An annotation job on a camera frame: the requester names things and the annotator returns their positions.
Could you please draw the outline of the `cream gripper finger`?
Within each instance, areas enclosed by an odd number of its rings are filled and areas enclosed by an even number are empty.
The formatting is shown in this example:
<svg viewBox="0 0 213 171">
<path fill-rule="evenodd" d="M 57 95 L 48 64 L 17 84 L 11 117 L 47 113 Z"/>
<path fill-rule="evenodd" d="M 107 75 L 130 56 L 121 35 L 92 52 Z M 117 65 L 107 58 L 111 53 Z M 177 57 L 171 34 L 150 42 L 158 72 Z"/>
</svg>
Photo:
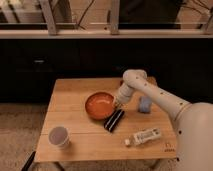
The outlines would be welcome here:
<svg viewBox="0 0 213 171">
<path fill-rule="evenodd" d="M 114 102 L 114 108 L 115 109 L 121 109 L 122 108 L 122 106 L 123 106 L 123 104 L 122 103 L 120 103 L 120 102 Z"/>
</svg>

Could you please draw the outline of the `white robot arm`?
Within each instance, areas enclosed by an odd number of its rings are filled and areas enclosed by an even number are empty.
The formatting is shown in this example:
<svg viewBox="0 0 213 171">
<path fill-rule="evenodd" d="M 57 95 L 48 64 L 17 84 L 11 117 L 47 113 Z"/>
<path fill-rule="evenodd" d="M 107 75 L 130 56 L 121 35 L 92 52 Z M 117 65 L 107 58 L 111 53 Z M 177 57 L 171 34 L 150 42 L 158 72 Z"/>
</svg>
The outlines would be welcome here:
<svg viewBox="0 0 213 171">
<path fill-rule="evenodd" d="M 115 96 L 115 104 L 128 103 L 135 91 L 148 96 L 165 111 L 177 135 L 175 171 L 213 171 L 213 104 L 190 103 L 147 81 L 141 69 L 123 73 L 123 84 Z"/>
</svg>

